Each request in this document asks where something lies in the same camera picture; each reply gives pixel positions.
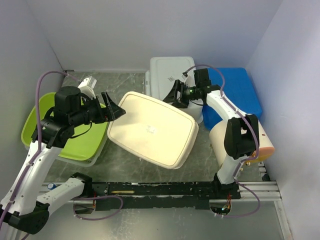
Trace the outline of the large white plastic container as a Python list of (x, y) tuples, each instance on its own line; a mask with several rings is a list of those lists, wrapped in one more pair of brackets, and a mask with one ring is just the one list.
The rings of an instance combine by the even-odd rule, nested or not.
[(187, 87), (194, 87), (193, 71), (188, 73), (187, 78), (183, 77), (183, 72), (194, 65), (194, 59), (190, 56), (151, 58), (150, 68), (144, 78), (144, 94), (163, 100), (173, 88), (175, 80), (184, 82)]

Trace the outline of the cream perforated laundry basket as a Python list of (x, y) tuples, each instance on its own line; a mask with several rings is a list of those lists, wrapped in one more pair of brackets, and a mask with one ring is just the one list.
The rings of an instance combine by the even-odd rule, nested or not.
[(107, 128), (110, 141), (162, 168), (176, 170), (187, 160), (199, 125), (184, 111), (135, 91), (119, 102), (126, 113)]

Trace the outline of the green basket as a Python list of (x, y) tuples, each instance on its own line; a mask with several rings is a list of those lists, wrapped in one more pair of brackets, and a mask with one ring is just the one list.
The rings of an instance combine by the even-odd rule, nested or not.
[(21, 133), (34, 152), (60, 148), (63, 159), (84, 162), (102, 145), (107, 130), (107, 107), (78, 89), (50, 92), (37, 100)]

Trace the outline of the blue plastic container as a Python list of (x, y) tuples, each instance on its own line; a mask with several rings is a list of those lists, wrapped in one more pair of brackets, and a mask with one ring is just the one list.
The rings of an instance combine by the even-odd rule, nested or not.
[(253, 83), (242, 67), (221, 67), (218, 73), (214, 69), (208, 69), (209, 79), (212, 85), (223, 84), (225, 78), (224, 93), (238, 108), (248, 114), (254, 114), (258, 118), (262, 116), (262, 107), (257, 97)]

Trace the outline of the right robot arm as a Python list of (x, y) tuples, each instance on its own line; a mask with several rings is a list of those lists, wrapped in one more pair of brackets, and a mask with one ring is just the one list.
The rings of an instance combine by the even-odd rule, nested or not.
[(176, 79), (173, 87), (163, 99), (176, 108), (185, 109), (190, 102), (202, 100), (204, 106), (212, 108), (226, 123), (223, 146), (226, 156), (221, 168), (215, 175), (218, 183), (212, 186), (212, 193), (223, 199), (230, 187), (237, 182), (241, 167), (246, 161), (259, 155), (259, 120), (255, 114), (248, 114), (237, 107), (225, 94), (226, 79), (219, 69), (222, 84), (212, 84), (209, 78), (209, 66), (200, 69), (190, 67), (182, 73), (183, 80)]

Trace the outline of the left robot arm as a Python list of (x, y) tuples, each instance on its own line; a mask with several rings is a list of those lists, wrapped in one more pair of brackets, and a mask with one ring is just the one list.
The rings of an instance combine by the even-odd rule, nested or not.
[(54, 95), (54, 106), (39, 120), (32, 134), (24, 167), (0, 203), (0, 221), (27, 234), (38, 233), (50, 215), (74, 198), (83, 200), (94, 195), (91, 177), (73, 174), (65, 183), (49, 193), (39, 195), (41, 186), (66, 143), (77, 137), (81, 125), (112, 122), (125, 115), (106, 92), (98, 98), (88, 96), (78, 87), (62, 87)]

